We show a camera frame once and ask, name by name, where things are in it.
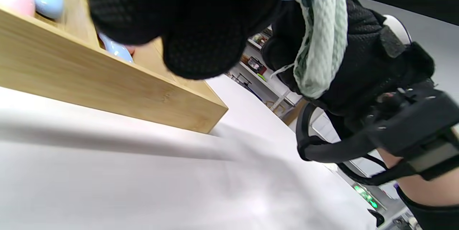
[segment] green led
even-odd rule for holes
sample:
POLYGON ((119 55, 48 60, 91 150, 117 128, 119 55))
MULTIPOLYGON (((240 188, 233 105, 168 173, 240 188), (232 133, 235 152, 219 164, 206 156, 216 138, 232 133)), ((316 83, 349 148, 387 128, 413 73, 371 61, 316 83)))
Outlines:
POLYGON ((370 203, 374 208, 378 208, 378 204, 372 201, 373 197, 370 196, 370 194, 368 194, 364 189, 362 189, 360 186, 354 186, 354 189, 362 196, 363 199, 370 203))
POLYGON ((374 201, 369 201, 369 202, 375 209, 378 208, 378 205, 376 204, 376 202, 374 202, 374 201))

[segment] white shelf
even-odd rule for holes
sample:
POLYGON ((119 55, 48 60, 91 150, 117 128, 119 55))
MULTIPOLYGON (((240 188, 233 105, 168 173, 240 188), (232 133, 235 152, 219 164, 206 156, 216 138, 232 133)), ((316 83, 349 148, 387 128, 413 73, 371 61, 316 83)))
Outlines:
MULTIPOLYGON (((274 93, 276 96, 281 97, 282 94, 279 94, 268 82, 264 81, 262 78, 260 78, 256 73, 254 73, 253 70, 251 70, 247 65, 245 65, 243 62, 239 62, 244 69, 246 69, 249 73, 251 73, 255 78, 257 78, 263 85, 265 85, 272 93, 274 93)), ((290 101, 288 98, 284 98, 285 102, 288 104, 295 106, 295 104, 290 101)))
POLYGON ((261 45, 257 44, 257 42, 253 41, 252 39, 247 39, 247 41, 252 44, 254 47, 256 47, 257 49, 259 49, 259 51, 261 50, 261 45))

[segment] wooden tray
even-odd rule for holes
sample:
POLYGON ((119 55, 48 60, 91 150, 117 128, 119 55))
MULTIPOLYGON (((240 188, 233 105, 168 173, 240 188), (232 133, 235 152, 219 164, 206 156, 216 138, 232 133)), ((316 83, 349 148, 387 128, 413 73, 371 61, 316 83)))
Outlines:
POLYGON ((99 46, 87 0, 65 0, 61 19, 0 9, 0 86, 93 109, 208 133, 228 108, 204 81, 172 75, 162 44, 139 47, 136 64, 99 46))

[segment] light blue ball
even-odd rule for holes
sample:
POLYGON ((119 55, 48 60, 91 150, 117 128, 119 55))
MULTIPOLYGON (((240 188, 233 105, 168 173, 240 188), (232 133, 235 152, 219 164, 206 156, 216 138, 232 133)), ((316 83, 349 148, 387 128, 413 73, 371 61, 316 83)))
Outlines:
POLYGON ((64 0, 35 0, 38 13, 52 19, 58 19, 64 11, 64 0))

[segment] white tabletop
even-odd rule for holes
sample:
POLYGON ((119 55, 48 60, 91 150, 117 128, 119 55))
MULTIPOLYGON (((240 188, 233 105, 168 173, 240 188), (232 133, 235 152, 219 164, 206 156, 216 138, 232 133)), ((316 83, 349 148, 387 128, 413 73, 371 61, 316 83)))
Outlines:
POLYGON ((211 135, 0 88, 0 229, 374 230, 294 133, 225 76, 211 135))

